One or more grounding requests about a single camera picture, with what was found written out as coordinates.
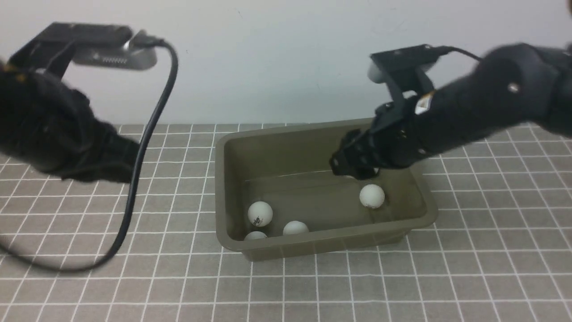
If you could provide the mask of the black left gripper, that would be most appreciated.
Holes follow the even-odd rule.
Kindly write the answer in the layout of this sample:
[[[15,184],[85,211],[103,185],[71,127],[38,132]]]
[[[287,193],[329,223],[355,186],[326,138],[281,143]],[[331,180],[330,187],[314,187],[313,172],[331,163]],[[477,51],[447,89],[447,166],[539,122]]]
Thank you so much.
[[[71,90],[64,112],[45,126],[50,165],[45,173],[81,182],[129,183],[140,144],[96,118],[90,100]]]

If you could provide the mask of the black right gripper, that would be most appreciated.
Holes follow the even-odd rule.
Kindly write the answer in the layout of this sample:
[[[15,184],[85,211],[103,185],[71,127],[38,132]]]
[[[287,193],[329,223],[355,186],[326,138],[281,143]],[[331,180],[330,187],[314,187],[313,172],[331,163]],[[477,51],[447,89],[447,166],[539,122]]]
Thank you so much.
[[[417,114],[417,109],[417,101],[379,106],[367,130],[343,135],[329,159],[333,175],[365,181],[377,177],[378,168],[407,168],[435,156],[436,110],[430,107]]]

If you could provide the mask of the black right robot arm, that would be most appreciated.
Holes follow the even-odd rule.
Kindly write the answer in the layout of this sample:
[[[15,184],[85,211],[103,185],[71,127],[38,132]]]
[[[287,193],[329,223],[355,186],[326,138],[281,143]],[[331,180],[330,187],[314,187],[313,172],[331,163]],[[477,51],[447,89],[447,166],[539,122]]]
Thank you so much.
[[[458,52],[477,61],[465,76],[435,88],[427,71]],[[341,139],[329,164],[336,176],[364,181],[378,169],[419,161],[521,123],[571,137],[571,50],[513,43],[480,58],[451,46],[419,45],[370,55],[370,81],[387,86],[366,130]]]

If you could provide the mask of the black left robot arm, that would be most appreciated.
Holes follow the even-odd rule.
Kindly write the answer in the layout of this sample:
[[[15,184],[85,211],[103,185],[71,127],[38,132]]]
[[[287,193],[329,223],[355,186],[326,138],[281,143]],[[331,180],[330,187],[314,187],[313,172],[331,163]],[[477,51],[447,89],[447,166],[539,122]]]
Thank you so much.
[[[1,64],[1,153],[63,180],[129,183],[139,143],[49,74]]]

